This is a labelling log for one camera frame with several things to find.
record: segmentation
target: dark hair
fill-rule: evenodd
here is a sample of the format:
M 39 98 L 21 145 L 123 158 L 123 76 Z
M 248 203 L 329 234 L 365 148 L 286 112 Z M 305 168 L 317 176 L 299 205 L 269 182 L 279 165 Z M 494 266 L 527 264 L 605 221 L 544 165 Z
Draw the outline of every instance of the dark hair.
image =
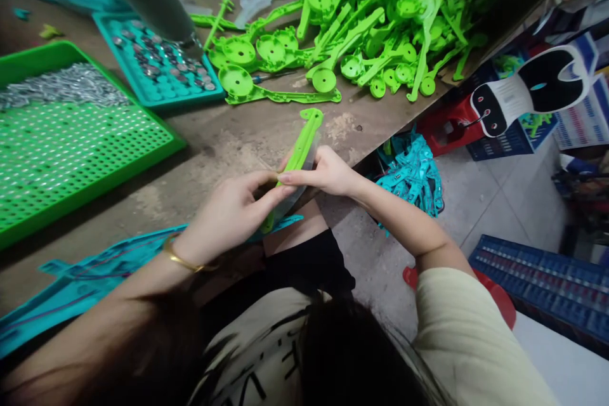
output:
M 106 362 L 88 374 L 72 405 L 185 405 L 203 378 L 193 404 L 210 403 L 232 353 L 213 370 L 207 368 L 230 337 L 205 350 L 199 313 L 189 298 L 163 294 L 143 300 L 153 305 L 147 322 L 134 328 L 122 345 L 107 354 Z M 303 405 L 370 405 L 406 399 L 417 406 L 450 403 L 410 344 L 400 342 L 414 359 L 416 372 L 397 350 L 395 336 L 366 306 L 335 298 L 319 300 L 307 310 L 300 340 Z

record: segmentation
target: hand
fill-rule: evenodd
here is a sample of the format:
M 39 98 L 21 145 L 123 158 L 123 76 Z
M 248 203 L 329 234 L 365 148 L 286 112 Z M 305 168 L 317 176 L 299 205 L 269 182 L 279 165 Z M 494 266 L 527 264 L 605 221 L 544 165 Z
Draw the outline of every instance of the hand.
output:
M 329 146 L 320 146 L 312 171 L 294 170 L 281 173 L 277 179 L 290 186 L 309 185 L 332 195 L 352 197 L 362 177 L 351 169 Z
M 258 187 L 276 181 L 275 171 L 255 171 L 222 182 L 174 241 L 175 253 L 196 265 L 204 265 L 243 244 L 275 206 L 296 190 L 292 186 L 279 186 L 259 200 L 254 198 L 253 192 Z

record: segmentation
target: teal plastic tray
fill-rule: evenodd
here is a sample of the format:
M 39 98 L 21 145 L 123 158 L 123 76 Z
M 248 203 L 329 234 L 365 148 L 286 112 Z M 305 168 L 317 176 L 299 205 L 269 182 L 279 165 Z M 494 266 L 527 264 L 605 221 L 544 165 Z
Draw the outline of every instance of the teal plastic tray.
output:
M 131 104 L 33 102 L 0 111 L 0 249 L 185 146 L 116 76 L 69 41 L 0 58 L 0 89 L 76 62 L 92 63 Z
M 194 84 L 194 80 L 198 77 L 193 73 L 185 74 L 188 78 L 188 83 L 183 84 L 169 71 L 174 68 L 167 59 L 165 53 L 161 49 L 160 44 L 157 44 L 158 53 L 162 56 L 161 62 L 148 61 L 149 65 L 153 65 L 160 69 L 160 74 L 156 80 L 148 78 L 142 71 L 140 64 L 135 57 L 133 44 L 139 44 L 146 49 L 145 43 L 141 40 L 143 36 L 152 37 L 152 32 L 148 29 L 139 30 L 133 26 L 131 21 L 140 20 L 135 13 L 93 13 L 93 20 L 97 24 L 101 34 L 110 46 L 116 60 L 119 62 L 122 71 L 125 73 L 133 91 L 140 99 L 140 103 L 154 110 L 164 110 L 168 108 L 183 107 L 185 105 L 195 105 L 201 103 L 213 102 L 216 100 L 224 100 L 226 94 L 220 85 L 218 76 L 213 67 L 209 63 L 207 56 L 203 58 L 203 65 L 207 73 L 211 77 L 211 82 L 214 84 L 214 90 L 204 90 Z M 123 31 L 131 32 L 134 35 L 132 41 L 125 39 L 124 45 L 118 47 L 114 44 L 113 38 L 122 38 Z

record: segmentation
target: woman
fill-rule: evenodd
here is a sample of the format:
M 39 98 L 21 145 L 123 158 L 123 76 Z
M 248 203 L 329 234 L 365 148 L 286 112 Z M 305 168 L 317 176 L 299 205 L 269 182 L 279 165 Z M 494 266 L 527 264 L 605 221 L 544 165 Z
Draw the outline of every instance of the woman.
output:
M 276 181 L 259 200 L 253 192 Z M 265 239 L 266 270 L 203 307 L 180 292 L 245 242 L 295 189 L 352 198 L 415 258 L 412 346 L 354 302 L 355 280 L 317 207 Z M 164 252 L 4 381 L 26 405 L 549 405 L 552 394 L 459 247 L 418 208 L 320 147 L 313 171 L 222 183 Z

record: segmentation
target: dusty table surface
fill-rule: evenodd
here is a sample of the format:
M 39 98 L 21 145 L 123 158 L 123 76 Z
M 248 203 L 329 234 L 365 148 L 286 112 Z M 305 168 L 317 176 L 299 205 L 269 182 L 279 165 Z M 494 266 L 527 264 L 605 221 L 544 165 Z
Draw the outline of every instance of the dusty table surface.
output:
M 217 12 L 219 1 L 197 3 Z M 286 1 L 290 0 L 276 0 L 272 8 Z M 239 0 L 234 2 L 237 13 Z M 30 20 L 20 21 L 13 8 L 31 11 Z M 38 33 L 48 23 L 126 81 L 90 17 L 39 0 L 0 0 L 0 11 L 2 55 L 44 44 Z M 298 14 L 277 25 L 295 18 Z M 206 36 L 207 30 L 198 31 Z M 436 83 L 433 96 L 420 96 L 410 103 L 405 88 L 395 95 L 387 91 L 376 100 L 367 88 L 359 89 L 339 75 L 342 102 L 316 105 L 325 116 L 322 143 L 354 166 L 446 92 L 446 85 L 439 79 Z M 281 91 L 314 91 L 304 69 L 263 85 Z M 54 258 L 78 262 L 126 237 L 185 223 L 223 178 L 277 167 L 304 123 L 299 116 L 303 107 L 261 100 L 236 107 L 219 102 L 188 112 L 161 113 L 190 148 L 5 250 L 0 256 L 0 315 L 52 282 L 53 277 L 37 271 L 41 264 Z

